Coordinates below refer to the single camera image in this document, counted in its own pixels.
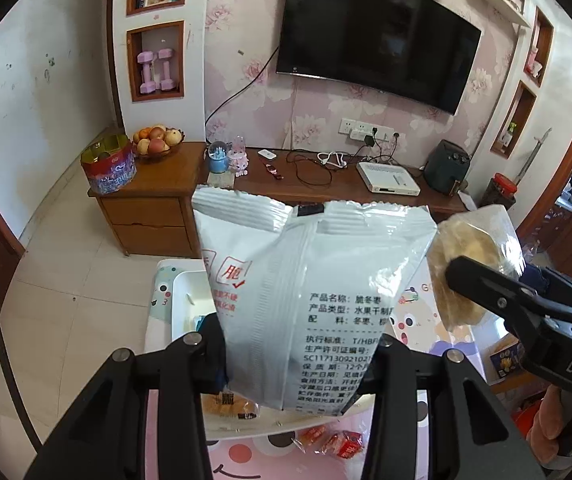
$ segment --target floral wallpaper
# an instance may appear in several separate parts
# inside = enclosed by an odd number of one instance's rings
[[[395,141],[384,153],[422,166],[441,139],[472,154],[502,91],[517,40],[516,25],[485,0],[437,0],[482,30],[479,49],[454,116],[409,99],[363,86],[275,73],[276,56],[261,77],[211,118],[209,139],[242,135],[248,146],[344,150],[361,143],[338,133],[342,118],[389,126]],[[512,0],[520,8],[524,0]],[[284,0],[208,0],[205,101],[210,115],[248,84],[279,43]]]

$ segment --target wooden tabletop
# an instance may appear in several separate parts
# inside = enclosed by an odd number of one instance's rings
[[[182,142],[161,160],[136,160],[136,175],[111,198],[192,195],[203,162],[205,142]],[[88,196],[96,196],[88,191]]]
[[[301,161],[296,165],[287,162],[288,150],[271,150],[277,158],[270,161],[279,173],[284,177],[276,180],[266,170],[265,163],[268,162],[257,154],[257,149],[249,148],[248,153],[248,175],[235,179],[235,188],[257,195],[265,195],[280,202],[328,202],[329,200],[354,200],[355,202],[394,202],[402,205],[418,206],[427,205],[432,212],[451,215],[466,211],[466,207],[461,202],[460,197],[447,196],[431,189],[423,176],[415,177],[415,182],[421,189],[418,196],[392,195],[387,193],[371,193],[361,175],[357,172],[357,166],[350,164],[343,170],[333,172],[333,181],[328,186],[310,186],[301,182],[299,177],[307,182],[327,182],[328,172],[320,166]],[[303,153],[311,158],[316,157],[314,153]],[[204,184],[208,179],[208,168],[204,161],[199,174],[199,183]]]

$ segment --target pink cartoon nose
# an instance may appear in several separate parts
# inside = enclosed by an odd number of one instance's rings
[[[243,444],[235,444],[234,446],[230,446],[230,449],[228,450],[228,456],[233,462],[237,462],[238,464],[245,464],[253,457],[253,452],[250,451],[248,446],[244,446]]]

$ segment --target television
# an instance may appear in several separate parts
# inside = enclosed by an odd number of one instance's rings
[[[480,36],[433,0],[286,0],[277,72],[367,86],[454,114]]]

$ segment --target red lid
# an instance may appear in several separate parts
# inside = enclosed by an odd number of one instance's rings
[[[495,173],[495,176],[493,176],[493,180],[509,194],[513,194],[517,191],[517,186],[515,185],[515,183],[512,180],[510,180],[507,176],[502,175],[501,173]]]

